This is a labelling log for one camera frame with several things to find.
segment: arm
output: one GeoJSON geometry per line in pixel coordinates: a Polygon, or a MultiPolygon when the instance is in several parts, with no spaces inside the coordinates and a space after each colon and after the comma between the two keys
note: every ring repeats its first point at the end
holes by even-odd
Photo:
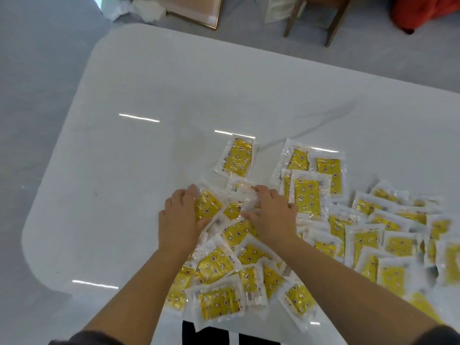
{"type": "Polygon", "coordinates": [[[158,214],[158,250],[85,326],[124,345],[150,345],[166,295],[209,219],[195,222],[196,187],[177,190],[158,214]]]}
{"type": "Polygon", "coordinates": [[[296,205],[265,186],[257,186],[256,191],[260,214],[243,216],[296,272],[348,344],[408,345],[438,325],[403,299],[298,238],[296,205]]]}

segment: red object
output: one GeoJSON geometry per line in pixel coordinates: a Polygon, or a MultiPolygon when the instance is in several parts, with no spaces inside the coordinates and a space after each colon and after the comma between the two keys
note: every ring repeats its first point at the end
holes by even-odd
{"type": "Polygon", "coordinates": [[[460,10],[460,0],[397,0],[391,20],[400,29],[415,30],[428,20],[460,10]]]}

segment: wooden chair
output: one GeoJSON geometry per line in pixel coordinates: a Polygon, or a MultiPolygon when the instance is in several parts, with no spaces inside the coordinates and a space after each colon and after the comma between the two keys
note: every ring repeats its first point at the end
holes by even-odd
{"type": "MultiPolygon", "coordinates": [[[[325,5],[332,8],[337,9],[337,13],[335,14],[334,19],[332,20],[331,24],[328,28],[328,36],[326,39],[326,47],[331,45],[332,39],[334,39],[335,34],[337,34],[337,30],[342,25],[342,22],[345,19],[345,15],[348,12],[350,6],[350,0],[305,0],[308,4],[313,5],[325,5]]],[[[291,31],[292,25],[297,18],[297,14],[299,13],[300,8],[302,7],[302,3],[304,0],[297,0],[294,4],[294,8],[291,11],[291,16],[288,18],[288,23],[286,24],[286,29],[284,30],[284,37],[288,37],[289,32],[291,31]]]]}

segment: pile of packets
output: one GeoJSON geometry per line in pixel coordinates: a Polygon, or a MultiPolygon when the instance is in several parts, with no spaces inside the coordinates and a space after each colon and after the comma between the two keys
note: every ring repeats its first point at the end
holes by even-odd
{"type": "MultiPolygon", "coordinates": [[[[284,261],[263,244],[241,211],[257,211],[248,177],[255,140],[231,139],[215,171],[226,189],[197,185],[196,220],[210,217],[195,251],[175,278],[165,310],[181,315],[190,304],[196,330],[244,316],[265,319],[279,302],[302,332],[319,306],[284,261]]],[[[346,158],[287,139],[270,183],[296,203],[298,235],[331,258],[404,298],[439,322],[432,290],[420,288],[416,265],[437,269],[437,288],[460,287],[460,234],[443,213],[443,196],[415,196],[381,180],[369,194],[356,191],[347,207],[346,158]]]]}

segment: marble table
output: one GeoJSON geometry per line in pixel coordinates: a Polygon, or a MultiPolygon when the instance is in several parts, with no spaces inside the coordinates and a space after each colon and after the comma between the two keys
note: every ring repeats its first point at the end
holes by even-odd
{"type": "MultiPolygon", "coordinates": [[[[26,261],[48,288],[104,304],[157,248],[165,198],[202,177],[225,184],[211,169],[229,133],[256,137],[260,183],[290,137],[346,152],[354,190],[384,178],[445,194],[455,213],[459,107],[452,92],[123,27],[89,59],[23,230],[26,261]]],[[[324,315],[317,323],[302,334],[274,303],[265,323],[247,316],[221,327],[288,344],[344,342],[324,315]]]]}

